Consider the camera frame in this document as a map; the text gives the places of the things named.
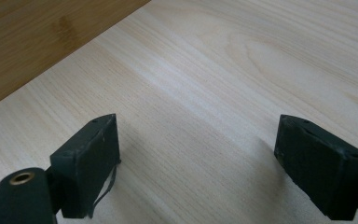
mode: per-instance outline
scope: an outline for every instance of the tabletop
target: tabletop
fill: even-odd
[[[358,1],[152,0],[0,102],[0,180],[111,113],[116,183],[59,223],[340,223],[273,148],[280,114],[358,147]]]

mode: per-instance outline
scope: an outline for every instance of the black object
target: black object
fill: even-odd
[[[281,115],[275,157],[332,220],[353,220],[358,208],[358,148],[316,124]]]
[[[61,209],[69,218],[92,217],[112,188],[121,163],[116,115],[90,121],[50,156],[46,172],[29,168],[0,182],[0,223],[56,223]],[[112,172],[107,191],[97,199]]]

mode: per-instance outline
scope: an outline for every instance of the light wooden surface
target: light wooden surface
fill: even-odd
[[[60,223],[340,223],[273,147],[281,113],[358,147],[358,1],[153,0],[0,102],[0,180],[108,113],[117,182]]]
[[[149,0],[0,0],[0,100]]]

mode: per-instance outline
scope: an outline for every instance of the wood grain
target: wood grain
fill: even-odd
[[[0,0],[0,100],[148,0]]]
[[[341,223],[272,150],[282,113],[358,147],[358,1],[153,0],[0,102],[0,180],[108,113],[117,182],[60,223]]]

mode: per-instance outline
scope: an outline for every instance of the round joint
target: round joint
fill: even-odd
[[[34,178],[34,173],[33,172],[24,172],[18,175],[13,176],[9,183],[11,185],[21,185],[21,184],[25,184],[28,181],[32,180]]]

